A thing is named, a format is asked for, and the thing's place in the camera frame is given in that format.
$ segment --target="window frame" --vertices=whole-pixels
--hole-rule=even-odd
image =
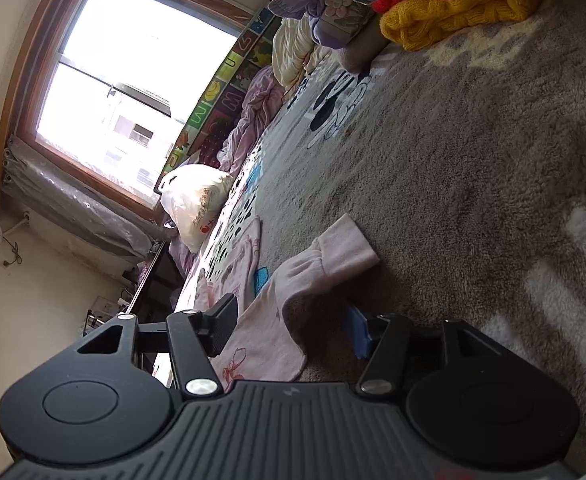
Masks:
[[[168,1],[192,9],[196,14],[219,20],[233,30],[242,30],[251,19],[251,13],[224,0]],[[40,155],[87,186],[142,218],[160,222],[164,212],[159,203],[156,208],[150,208],[133,193],[116,188],[108,179],[81,166],[65,153],[36,141],[37,124],[56,67],[59,62],[64,63],[60,55],[61,46],[66,43],[85,2],[86,0],[41,0],[35,12],[14,66],[0,117],[0,193],[4,147],[10,133],[14,133]]]

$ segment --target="plastic bag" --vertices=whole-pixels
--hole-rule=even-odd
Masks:
[[[232,185],[230,174],[203,164],[180,166],[160,182],[162,207],[192,253],[199,251],[213,229]]]

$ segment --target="ribbed black surface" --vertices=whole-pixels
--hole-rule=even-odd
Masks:
[[[156,444],[92,470],[20,462],[4,480],[432,478],[396,407],[345,384],[240,381],[219,400],[192,402]]]

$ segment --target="yellow knit sweater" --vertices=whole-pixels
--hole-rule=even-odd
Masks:
[[[382,15],[380,29],[406,50],[444,40],[456,30],[495,22],[522,22],[542,0],[403,0]]]

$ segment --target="pink sleeve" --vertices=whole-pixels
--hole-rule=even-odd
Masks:
[[[350,216],[342,216],[311,246],[285,261],[239,318],[212,365],[227,387],[233,379],[292,381],[306,356],[284,323],[291,300],[323,294],[379,261]]]

